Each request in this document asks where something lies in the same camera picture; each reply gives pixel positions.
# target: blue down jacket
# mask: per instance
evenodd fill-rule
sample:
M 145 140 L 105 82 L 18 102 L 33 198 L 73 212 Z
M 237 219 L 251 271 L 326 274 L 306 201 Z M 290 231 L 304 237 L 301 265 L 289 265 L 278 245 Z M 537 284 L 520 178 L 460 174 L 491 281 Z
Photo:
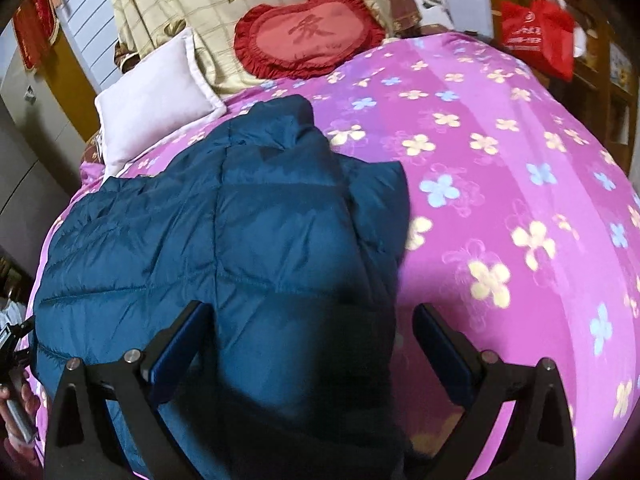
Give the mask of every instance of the blue down jacket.
M 399 163 L 332 153 L 300 96 L 257 104 L 72 209 L 35 299 L 36 375 L 53 394 L 70 357 L 117 360 L 210 303 L 210 340 L 160 410 L 204 478 L 388 479 L 408 217 Z

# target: hand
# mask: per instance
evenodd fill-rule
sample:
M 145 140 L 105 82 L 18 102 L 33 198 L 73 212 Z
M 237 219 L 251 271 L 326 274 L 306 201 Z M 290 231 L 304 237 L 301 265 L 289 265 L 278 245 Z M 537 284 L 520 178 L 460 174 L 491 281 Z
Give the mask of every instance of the hand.
M 24 371 L 25 380 L 29 378 L 29 373 Z M 34 395 L 31 391 L 31 387 L 27 382 L 22 385 L 20 390 L 20 396 L 22 397 L 22 403 L 24 405 L 24 409 L 27 414 L 31 417 L 32 420 L 35 421 L 36 413 L 40 409 L 40 399 Z M 9 408 L 6 405 L 6 400 L 9 398 L 9 389 L 7 387 L 0 388 L 0 415 L 4 420 L 6 425 L 6 430 L 9 434 L 13 435 L 17 440 L 21 440 L 20 430 L 15 425 L 14 419 L 9 412 Z M 14 449 L 19 452 L 21 455 L 31 458 L 34 455 L 33 449 L 24 448 L 24 447 L 16 447 Z

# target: yellow flower print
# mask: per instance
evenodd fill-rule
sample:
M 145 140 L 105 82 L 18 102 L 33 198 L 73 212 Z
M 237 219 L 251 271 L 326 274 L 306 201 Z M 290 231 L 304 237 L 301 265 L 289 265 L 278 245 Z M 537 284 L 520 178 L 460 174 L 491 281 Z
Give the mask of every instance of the yellow flower print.
M 517 101 L 518 99 L 522 99 L 527 103 L 531 101 L 531 92 L 528 90 L 523 90 L 522 88 L 513 88 L 511 89 L 511 99 Z
M 450 83 L 462 83 L 465 80 L 465 76 L 462 74 L 447 74 L 444 76 L 444 81 Z
M 631 309 L 634 317 L 638 319 L 638 316 L 640 316 L 640 311 L 638 310 L 638 302 L 634 300 L 630 295 L 625 294 L 623 303 L 627 308 Z
M 629 214 L 631 215 L 631 223 L 640 229 L 640 213 L 629 205 L 626 207 L 629 209 Z
M 499 68 L 498 70 L 494 70 L 490 74 L 487 75 L 489 79 L 493 79 L 497 83 L 504 83 L 507 81 L 507 78 L 511 77 L 513 74 L 509 72 L 508 74 L 503 74 L 504 70 Z
M 484 137 L 480 134 L 471 134 L 471 138 L 473 139 L 469 146 L 472 150 L 484 150 L 487 155 L 495 155 L 498 153 L 498 141 L 493 137 Z
M 326 80 L 331 83 L 332 85 L 336 84 L 338 81 L 340 81 L 341 79 L 344 79 L 344 74 L 342 72 L 336 71 L 336 72 L 331 72 L 327 77 Z
M 558 150 L 559 152 L 566 152 L 564 142 L 558 134 L 552 134 L 551 132 L 545 132 L 546 146 L 550 150 Z
M 521 75 L 523 77 L 525 77 L 526 79 L 531 79 L 531 76 L 529 74 L 527 74 L 523 69 L 521 68 L 515 68 L 513 70 L 516 74 Z
M 409 231 L 406 235 L 405 247 L 408 251 L 415 251 L 424 244 L 424 236 L 433 228 L 433 222 L 424 216 L 417 216 L 409 224 Z
M 558 227 L 561 228 L 563 231 L 569 231 L 572 235 L 574 235 L 574 238 L 576 240 L 580 239 L 580 235 L 574 228 L 571 227 L 571 224 L 569 224 L 569 221 L 566 216 L 561 214 L 554 215 L 554 221 L 556 222 L 556 224 L 558 224 Z
M 538 270 L 538 261 L 536 260 L 536 250 L 544 249 L 546 254 L 553 259 L 556 257 L 556 243 L 546 237 L 546 226 L 539 221 L 533 221 L 529 224 L 529 232 L 527 233 L 522 227 L 518 227 L 511 233 L 511 239 L 517 247 L 528 247 L 524 261 L 529 269 Z
M 589 143 L 589 141 L 586 139 L 583 139 L 578 132 L 575 132 L 573 130 L 565 130 L 564 132 L 569 137 L 571 137 L 576 142 L 576 144 L 580 144 L 581 146 L 583 146 Z
M 602 155 L 603 160 L 607 163 L 607 164 L 615 164 L 616 161 L 613 160 L 613 157 L 611 156 L 611 154 L 607 151 L 607 150 L 600 150 L 600 155 Z
M 196 142 L 199 142 L 200 140 L 204 139 L 207 135 L 204 132 L 200 132 L 199 134 L 195 134 L 193 137 L 191 137 L 191 139 L 189 139 L 189 142 L 187 142 L 187 146 L 191 146 L 192 144 L 195 144 Z
M 616 390 L 616 407 L 613 410 L 613 418 L 622 418 L 626 415 L 626 411 L 629 409 L 629 397 L 631 396 L 632 383 L 627 381 L 620 383 Z
M 460 118 L 457 115 L 434 114 L 433 118 L 436 119 L 436 124 L 451 126 L 452 128 L 460 126 Z
M 427 95 L 429 95 L 427 92 L 422 92 L 421 90 L 409 90 L 408 92 L 402 92 L 399 94 L 400 97 L 411 99 L 411 101 L 415 101 L 421 97 L 427 97 Z
M 360 140 L 363 139 L 367 133 L 362 129 L 362 126 L 354 124 L 349 130 L 334 130 L 327 133 L 327 135 L 331 137 L 330 144 L 332 146 L 341 146 L 349 140 L 349 137 L 353 140 Z
M 495 306 L 507 308 L 511 303 L 511 295 L 505 285 L 511 277 L 507 266 L 495 264 L 489 270 L 479 260 L 471 260 L 468 267 L 471 275 L 477 280 L 471 285 L 471 295 L 476 300 L 485 300 L 491 295 Z
M 496 119 L 495 127 L 499 130 L 511 130 L 512 132 L 519 132 L 518 121 L 515 119 Z
M 418 134 L 413 139 L 403 140 L 402 145 L 406 148 L 406 154 L 409 156 L 420 155 L 421 152 L 432 152 L 436 149 L 436 145 L 429 142 L 429 137 L 424 134 Z

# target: white wall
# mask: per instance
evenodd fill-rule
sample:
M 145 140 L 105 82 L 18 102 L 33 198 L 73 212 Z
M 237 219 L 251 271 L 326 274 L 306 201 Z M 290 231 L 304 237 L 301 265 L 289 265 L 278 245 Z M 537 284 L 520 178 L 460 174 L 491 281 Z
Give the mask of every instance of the white wall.
M 9 68 L 9 63 L 11 63 L 11 58 L 14 56 L 15 49 L 18 48 L 12 23 L 9 23 L 0 33 L 0 84 L 4 76 L 6 76 L 6 71 Z
M 120 78 L 113 62 L 118 39 L 111 0 L 64 0 L 58 10 L 72 49 L 89 80 L 105 89 Z

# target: pink bedsheet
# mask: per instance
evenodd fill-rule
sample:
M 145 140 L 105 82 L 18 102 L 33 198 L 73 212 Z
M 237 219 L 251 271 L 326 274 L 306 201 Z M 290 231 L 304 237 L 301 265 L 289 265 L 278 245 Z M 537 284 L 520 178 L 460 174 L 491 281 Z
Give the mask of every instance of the pink bedsheet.
M 155 176 L 217 124 L 293 93 L 313 103 L 335 150 L 404 165 L 413 219 L 392 373 L 398 423 L 415 447 L 437 449 L 460 416 L 412 336 L 413 307 L 431 301 L 506 361 L 555 359 L 571 403 L 578 478 L 587 479 L 640 388 L 640 198 L 609 153 L 524 64 L 444 34 L 389 43 L 329 76 L 247 90 L 227 102 L 225 117 L 168 137 L 122 176 Z M 100 187 L 102 170 L 83 165 L 69 208 Z M 34 293 L 69 208 L 47 237 Z M 45 434 L 46 394 L 35 387 Z M 508 415 L 474 474 L 490 464 Z

